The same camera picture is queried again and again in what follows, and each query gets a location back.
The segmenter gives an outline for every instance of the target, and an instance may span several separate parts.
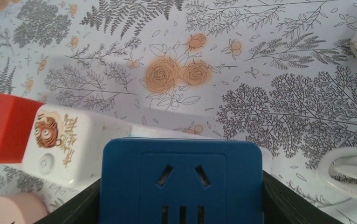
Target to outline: patterned fabric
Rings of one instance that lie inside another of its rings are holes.
[[[0,92],[255,142],[276,178],[357,224],[357,201],[313,177],[357,147],[356,28],[349,0],[0,0]],[[0,165],[0,195],[49,211],[80,190]]]

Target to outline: cartoon character print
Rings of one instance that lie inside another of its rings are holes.
[[[63,122],[57,112],[40,111],[34,125],[37,145],[52,148],[62,144]]]

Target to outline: power outlet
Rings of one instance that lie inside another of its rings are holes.
[[[42,105],[0,93],[0,163],[21,163],[33,119]]]
[[[112,140],[100,201],[101,224],[261,224],[261,150],[242,141]]]

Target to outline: angled slot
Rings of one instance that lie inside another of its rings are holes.
[[[180,224],[187,224],[187,207],[180,207]]]
[[[169,220],[169,207],[168,206],[162,206],[161,224],[168,224],[168,220]]]
[[[159,178],[159,180],[157,181],[157,184],[159,186],[163,186],[167,180],[167,178],[169,177],[170,173],[172,172],[173,167],[167,165],[164,169],[164,171],[162,172],[161,177]]]
[[[198,222],[197,224],[205,224],[205,207],[198,207]]]
[[[198,174],[200,181],[202,182],[203,186],[207,187],[210,185],[210,181],[206,176],[206,173],[202,169],[201,166],[195,168],[196,173]]]

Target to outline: orange rose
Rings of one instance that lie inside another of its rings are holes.
[[[205,44],[206,37],[203,34],[197,34],[195,36],[191,36],[191,40],[188,42],[188,46],[190,49],[200,48]]]
[[[0,11],[3,11],[9,4],[10,0],[0,0]]]
[[[164,93],[174,86],[179,68],[172,60],[158,60],[147,70],[147,87],[152,92]]]
[[[183,67],[179,71],[182,74],[183,80],[190,85],[199,85],[206,81],[209,69],[202,63],[192,63],[187,67]]]

